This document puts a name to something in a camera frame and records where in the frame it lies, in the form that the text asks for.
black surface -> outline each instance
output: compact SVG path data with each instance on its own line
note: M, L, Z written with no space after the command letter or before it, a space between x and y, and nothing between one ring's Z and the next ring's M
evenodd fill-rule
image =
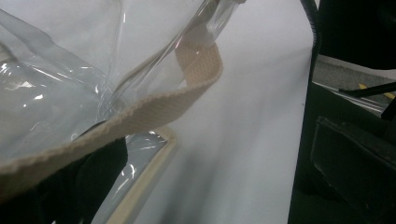
M289 224L365 223L358 213L328 184L315 178L318 170L310 160L319 116L355 124L374 136L383 136L389 126L370 112L330 91L310 83L305 103L304 123L290 204Z
M374 69L395 69L396 39L380 20L380 8L387 2L394 0L321 0L320 54Z
M128 160L121 138L0 205L0 223L91 223Z

transparent plastic sheet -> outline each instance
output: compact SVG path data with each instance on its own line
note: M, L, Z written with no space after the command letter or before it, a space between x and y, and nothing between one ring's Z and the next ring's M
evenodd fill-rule
M156 17L164 6L168 17ZM0 161L72 141L148 95L183 87L177 50L195 52L182 64L188 67L214 44L236 6L233 0L2 1ZM139 15L153 19L147 35L145 20L134 20Z
M139 133L128 136L128 161L101 207L97 211L92 223L106 223L128 190L141 176L151 159L166 144L166 140L155 132Z

fabric handle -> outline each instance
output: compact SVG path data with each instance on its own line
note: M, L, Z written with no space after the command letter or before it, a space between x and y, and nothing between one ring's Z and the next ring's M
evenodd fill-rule
M192 46L185 44L176 49L176 56L186 88L150 95L71 143L1 164L0 203L115 139L153 130L179 118L219 79L222 62L216 44L200 50L198 56Z

